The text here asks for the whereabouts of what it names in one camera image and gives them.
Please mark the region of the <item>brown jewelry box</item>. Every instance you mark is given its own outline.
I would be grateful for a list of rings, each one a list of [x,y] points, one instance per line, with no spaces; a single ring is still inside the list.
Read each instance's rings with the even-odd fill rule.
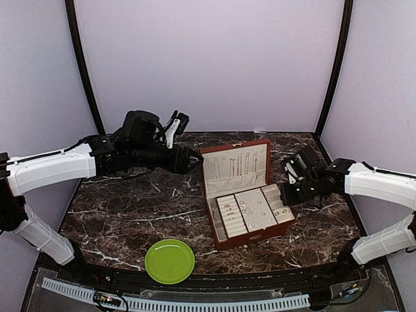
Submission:
[[[270,183],[271,142],[202,148],[203,189],[217,250],[286,234],[296,216]]]

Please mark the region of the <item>jewelry tray brown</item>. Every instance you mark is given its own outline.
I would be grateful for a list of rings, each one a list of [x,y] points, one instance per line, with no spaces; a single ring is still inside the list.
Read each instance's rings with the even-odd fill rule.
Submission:
[[[226,236],[232,238],[295,220],[280,195],[279,187],[272,184],[217,197]]]

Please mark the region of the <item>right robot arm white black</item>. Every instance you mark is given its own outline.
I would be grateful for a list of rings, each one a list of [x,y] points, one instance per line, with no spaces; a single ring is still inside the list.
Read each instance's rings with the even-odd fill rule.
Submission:
[[[365,196],[415,210],[415,174],[371,166],[366,162],[338,158],[331,163],[320,159],[305,146],[283,160],[288,182],[282,185],[285,205],[296,205],[332,194]],[[375,234],[346,244],[332,266],[332,277],[345,282],[357,266],[398,251],[415,251],[415,213]]]

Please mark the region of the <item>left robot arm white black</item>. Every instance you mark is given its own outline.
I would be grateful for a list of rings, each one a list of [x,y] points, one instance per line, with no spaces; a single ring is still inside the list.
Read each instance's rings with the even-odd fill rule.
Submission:
[[[109,176],[134,168],[162,168],[187,174],[203,163],[191,148],[175,144],[189,122],[175,111],[167,125],[143,110],[131,110],[121,128],[109,135],[90,135],[74,145],[38,155],[10,158],[1,154],[1,231],[12,232],[44,252],[77,283],[87,283],[91,268],[74,242],[59,235],[29,207],[32,190],[74,179]]]

